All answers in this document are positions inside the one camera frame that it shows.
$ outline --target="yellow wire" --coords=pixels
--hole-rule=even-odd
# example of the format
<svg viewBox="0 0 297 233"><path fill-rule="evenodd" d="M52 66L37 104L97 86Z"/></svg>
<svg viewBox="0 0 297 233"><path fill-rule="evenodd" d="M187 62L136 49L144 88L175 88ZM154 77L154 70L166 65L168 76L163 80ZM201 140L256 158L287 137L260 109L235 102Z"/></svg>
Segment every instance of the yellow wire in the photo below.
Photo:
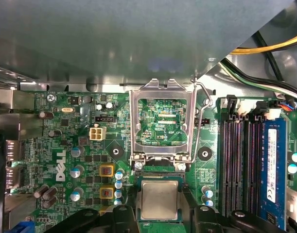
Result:
<svg viewBox="0 0 297 233"><path fill-rule="evenodd" d="M266 52L266 51L279 49L281 47L288 46L288 45L294 44L296 42L297 42L297 36L290 39L290 40L288 40L288 41L286 41L286 42L276 44L276 45L267 46L267 47L250 48L250 49L235 49L230 54L233 54L233 55L255 54L255 53L260 53L260 52Z"/></svg>

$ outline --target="metal bracket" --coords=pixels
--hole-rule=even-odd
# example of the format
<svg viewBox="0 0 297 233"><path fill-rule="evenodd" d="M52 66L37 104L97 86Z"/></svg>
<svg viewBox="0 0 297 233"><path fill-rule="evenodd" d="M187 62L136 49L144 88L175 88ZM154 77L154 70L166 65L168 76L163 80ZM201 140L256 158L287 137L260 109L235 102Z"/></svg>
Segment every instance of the metal bracket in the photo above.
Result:
<svg viewBox="0 0 297 233"><path fill-rule="evenodd" d="M160 87L158 79L152 79L147 85L137 91L129 91L130 95L130 115L131 115L131 157L132 161L141 161L145 164L150 160L166 159L173 164L177 161L191 162L192 136L195 105L196 105L196 84L194 89L188 91L178 84L174 79L169 79L167 87ZM156 147L143 146L136 142L136 135L141 130L139 121L138 102L140 99L166 99L166 100L186 100L186 119L182 125L182 130L187 136L187 143L179 146Z"/></svg>

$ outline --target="mounting hole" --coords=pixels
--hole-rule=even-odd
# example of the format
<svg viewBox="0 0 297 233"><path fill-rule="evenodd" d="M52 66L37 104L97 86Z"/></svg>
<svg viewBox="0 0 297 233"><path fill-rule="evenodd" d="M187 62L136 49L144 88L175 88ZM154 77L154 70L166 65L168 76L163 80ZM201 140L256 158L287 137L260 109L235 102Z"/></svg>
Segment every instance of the mounting hole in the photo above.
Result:
<svg viewBox="0 0 297 233"><path fill-rule="evenodd" d="M208 155L209 155L209 153L207 151L202 152L203 157L207 157Z"/></svg>
<svg viewBox="0 0 297 233"><path fill-rule="evenodd" d="M119 150L118 150L118 149L114 149L114 150L113 150L113 153L114 153L115 155L117 155L117 154L119 153Z"/></svg>
<svg viewBox="0 0 297 233"><path fill-rule="evenodd" d="M92 215L94 215L94 213L91 212L91 211L89 211L89 212L85 212L85 213L84 213L84 216L86 216L86 217L90 217L90 216L92 216Z"/></svg>

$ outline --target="screw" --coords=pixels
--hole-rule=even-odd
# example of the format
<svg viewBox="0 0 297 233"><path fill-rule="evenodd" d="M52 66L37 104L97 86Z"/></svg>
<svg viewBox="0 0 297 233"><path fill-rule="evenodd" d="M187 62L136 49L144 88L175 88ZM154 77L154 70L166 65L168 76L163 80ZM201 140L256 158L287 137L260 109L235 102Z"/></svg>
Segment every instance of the screw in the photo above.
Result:
<svg viewBox="0 0 297 233"><path fill-rule="evenodd" d="M47 95L47 101L48 102L54 102L54 101L56 101L56 96L53 95L53 94Z"/></svg>
<svg viewBox="0 0 297 233"><path fill-rule="evenodd" d="M245 214L242 213L242 212L240 212L240 211L236 212L235 215L236 215L237 217L244 217L244 216L245 216Z"/></svg>
<svg viewBox="0 0 297 233"><path fill-rule="evenodd" d="M206 207L206 206L202 206L202 207L200 207L200 210L202 210L202 211L208 211L208 210L209 210L209 208L208 208L208 207Z"/></svg>
<svg viewBox="0 0 297 233"><path fill-rule="evenodd" d="M179 163L179 164L177 165L177 169L178 169L179 171L185 171L185 170L186 170L186 164L184 164L184 163Z"/></svg>
<svg viewBox="0 0 297 233"><path fill-rule="evenodd" d="M134 163L134 169L137 171L141 171L143 169L143 163L142 162L135 162Z"/></svg>

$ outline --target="wire bundle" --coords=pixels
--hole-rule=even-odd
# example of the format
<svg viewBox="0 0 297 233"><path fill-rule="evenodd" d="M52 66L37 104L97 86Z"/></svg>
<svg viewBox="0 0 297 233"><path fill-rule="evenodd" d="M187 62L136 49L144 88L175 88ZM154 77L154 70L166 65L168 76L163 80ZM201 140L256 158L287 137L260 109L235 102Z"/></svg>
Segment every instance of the wire bundle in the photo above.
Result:
<svg viewBox="0 0 297 233"><path fill-rule="evenodd" d="M246 55L246 54L255 54L255 53L267 52L267 51L274 52L274 51L286 50L293 46L297 46L297 36L286 42L279 43L276 45L271 45L271 46L264 46L264 47L258 47L258 48L236 48L231 54Z"/></svg>
<svg viewBox="0 0 297 233"><path fill-rule="evenodd" d="M224 58L219 63L219 65L232 79L234 79L237 82L273 92L282 93L297 99L297 88L288 83L249 76L243 73L227 58Z"/></svg>

